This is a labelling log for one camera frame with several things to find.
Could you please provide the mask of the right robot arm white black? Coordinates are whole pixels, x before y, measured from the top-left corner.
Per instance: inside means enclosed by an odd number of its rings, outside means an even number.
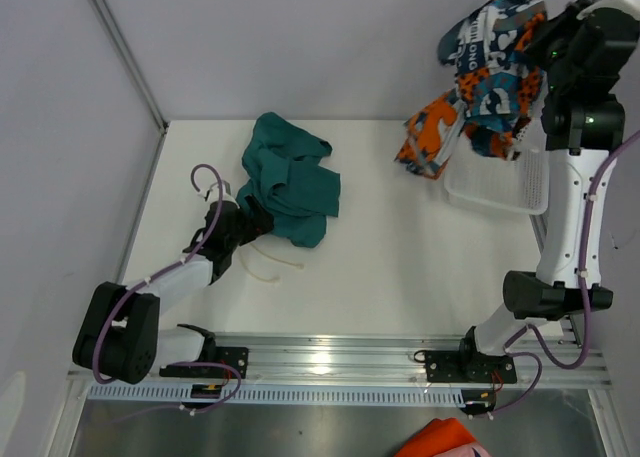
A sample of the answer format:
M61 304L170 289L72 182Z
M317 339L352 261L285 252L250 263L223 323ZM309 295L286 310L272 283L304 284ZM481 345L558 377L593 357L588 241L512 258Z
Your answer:
M537 269L508 272L502 305L461 340L456 364L465 380L505 371L506 382L515 382L509 348L574 314L584 319L579 357L550 360L572 370L586 359L592 315L613 300L599 271L608 179L620 154L639 138L623 136L625 111L612 89L638 43L639 0L578 0L526 47L547 74L541 115L550 184L546 236Z

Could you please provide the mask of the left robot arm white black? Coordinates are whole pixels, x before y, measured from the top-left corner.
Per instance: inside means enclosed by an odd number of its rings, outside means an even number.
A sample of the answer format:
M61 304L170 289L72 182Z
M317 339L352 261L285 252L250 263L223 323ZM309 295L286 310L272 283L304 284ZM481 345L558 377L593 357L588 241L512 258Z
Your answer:
M253 196L213 202L176 262L137 284L99 284L72 350L72 362L102 383L137 384L152 369L160 316L229 269L236 250L274 229L274 216Z

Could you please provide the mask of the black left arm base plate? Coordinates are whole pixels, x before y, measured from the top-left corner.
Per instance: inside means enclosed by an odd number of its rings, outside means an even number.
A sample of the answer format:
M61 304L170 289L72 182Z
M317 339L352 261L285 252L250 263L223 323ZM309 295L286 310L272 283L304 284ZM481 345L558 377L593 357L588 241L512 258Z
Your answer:
M247 347L217 347L212 355L202 353L195 361L171 361L162 365L159 375L165 378L223 379L246 377L250 351Z

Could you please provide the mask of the teal green shorts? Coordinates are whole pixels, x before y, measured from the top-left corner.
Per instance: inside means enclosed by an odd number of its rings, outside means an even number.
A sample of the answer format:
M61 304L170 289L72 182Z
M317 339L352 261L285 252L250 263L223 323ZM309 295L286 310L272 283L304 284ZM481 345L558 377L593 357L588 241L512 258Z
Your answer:
M315 248L327 232L327 219L339 216L341 176L321 161L331 144L274 112L262 114L242 155L248 181L236 200L246 212L252 197L273 216L271 233L302 248Z

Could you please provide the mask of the patterned blue orange shorts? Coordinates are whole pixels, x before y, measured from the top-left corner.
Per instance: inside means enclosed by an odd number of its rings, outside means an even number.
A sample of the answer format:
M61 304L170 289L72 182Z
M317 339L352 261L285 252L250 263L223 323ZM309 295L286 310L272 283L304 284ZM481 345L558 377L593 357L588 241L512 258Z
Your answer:
M544 79L525 50L546 20L543 0L488 0L453 26L437 59L454 68L454 86L405 122L396 162L436 180L461 138L482 157L518 159Z

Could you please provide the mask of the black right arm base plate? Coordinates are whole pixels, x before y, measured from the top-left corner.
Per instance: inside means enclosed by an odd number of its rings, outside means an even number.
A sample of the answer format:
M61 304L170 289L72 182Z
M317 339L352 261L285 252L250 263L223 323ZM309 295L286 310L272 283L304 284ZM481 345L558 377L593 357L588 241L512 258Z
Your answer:
M514 361L508 356L486 356L472 352L418 350L413 360L425 369L431 383L515 384Z

